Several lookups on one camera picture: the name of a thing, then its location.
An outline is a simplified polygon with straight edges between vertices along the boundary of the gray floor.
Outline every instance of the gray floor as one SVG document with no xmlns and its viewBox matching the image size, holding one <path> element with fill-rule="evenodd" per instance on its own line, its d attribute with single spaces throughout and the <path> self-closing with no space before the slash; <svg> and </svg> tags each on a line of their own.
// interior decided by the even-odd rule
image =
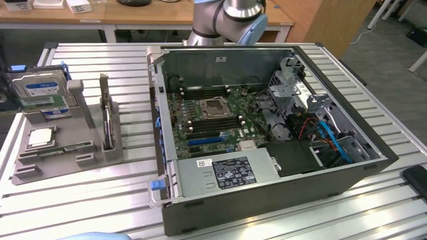
<svg viewBox="0 0 427 240">
<path fill-rule="evenodd" d="M 365 26 L 369 25 L 371 12 Z M 411 27 L 394 18 L 381 21 L 377 29 L 365 34 L 357 44 L 350 45 L 342 60 L 369 83 L 367 88 L 398 116 L 409 129 L 427 144 L 427 63 L 418 74 L 407 71 L 426 52 L 407 37 Z M 35 65 L 46 42 L 99 43 L 97 30 L 2 30 L 8 63 Z M 189 31 L 134 32 L 134 42 L 181 42 L 189 38 Z"/>
</svg>

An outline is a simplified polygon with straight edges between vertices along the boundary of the blue latch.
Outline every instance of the blue latch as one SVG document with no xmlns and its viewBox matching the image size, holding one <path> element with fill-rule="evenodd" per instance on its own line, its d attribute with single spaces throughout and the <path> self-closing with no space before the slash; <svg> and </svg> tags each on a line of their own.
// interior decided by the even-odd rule
<svg viewBox="0 0 427 240">
<path fill-rule="evenodd" d="M 157 128 L 162 127 L 161 117 L 158 117 L 158 120 L 155 121 L 155 127 Z"/>
<path fill-rule="evenodd" d="M 11 73 L 22 73 L 26 72 L 27 65 L 14 65 L 11 66 Z"/>
<path fill-rule="evenodd" d="M 166 189 L 166 187 L 167 187 L 166 180 L 162 179 L 162 180 L 158 180 L 158 181 L 153 181 L 150 183 L 150 187 L 151 187 L 153 191 Z"/>
</svg>

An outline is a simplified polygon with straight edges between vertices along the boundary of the motherboard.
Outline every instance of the motherboard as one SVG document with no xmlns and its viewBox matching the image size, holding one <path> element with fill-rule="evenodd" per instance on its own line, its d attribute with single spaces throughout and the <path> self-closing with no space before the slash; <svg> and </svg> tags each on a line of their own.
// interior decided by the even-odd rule
<svg viewBox="0 0 427 240">
<path fill-rule="evenodd" d="M 169 94 L 178 159 L 257 148 L 274 138 L 249 86 L 210 87 Z"/>
</svg>

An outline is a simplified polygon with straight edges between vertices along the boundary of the white box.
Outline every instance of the white box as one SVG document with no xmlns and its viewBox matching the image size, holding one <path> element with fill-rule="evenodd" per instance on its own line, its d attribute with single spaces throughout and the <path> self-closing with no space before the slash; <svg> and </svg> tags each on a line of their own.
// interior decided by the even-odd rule
<svg viewBox="0 0 427 240">
<path fill-rule="evenodd" d="M 64 0 L 34 0 L 35 9 L 64 9 Z"/>
<path fill-rule="evenodd" d="M 93 12 L 91 3 L 89 0 L 67 0 L 67 4 L 74 14 Z"/>
<path fill-rule="evenodd" d="M 34 9 L 32 0 L 23 0 L 18 2 L 6 2 L 7 10 L 10 11 L 26 11 Z"/>
</svg>

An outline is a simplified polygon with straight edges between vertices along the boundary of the white cable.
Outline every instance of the white cable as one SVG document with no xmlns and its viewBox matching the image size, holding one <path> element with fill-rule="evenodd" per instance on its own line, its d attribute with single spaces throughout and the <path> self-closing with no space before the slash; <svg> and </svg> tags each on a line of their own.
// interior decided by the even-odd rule
<svg viewBox="0 0 427 240">
<path fill-rule="evenodd" d="M 370 31 L 366 31 L 366 32 L 361 33 L 361 35 L 359 35 L 359 37 L 358 37 L 358 40 L 354 41 L 354 42 L 351 42 L 350 44 L 357 44 L 357 43 L 359 42 L 359 40 L 361 40 L 362 35 L 369 34 L 370 32 L 373 32 L 373 31 L 375 30 L 377 24 L 379 23 L 381 20 L 382 20 L 382 18 L 379 18 L 379 20 L 378 20 L 377 23 L 374 24 L 374 28 L 373 28 Z"/>
</svg>

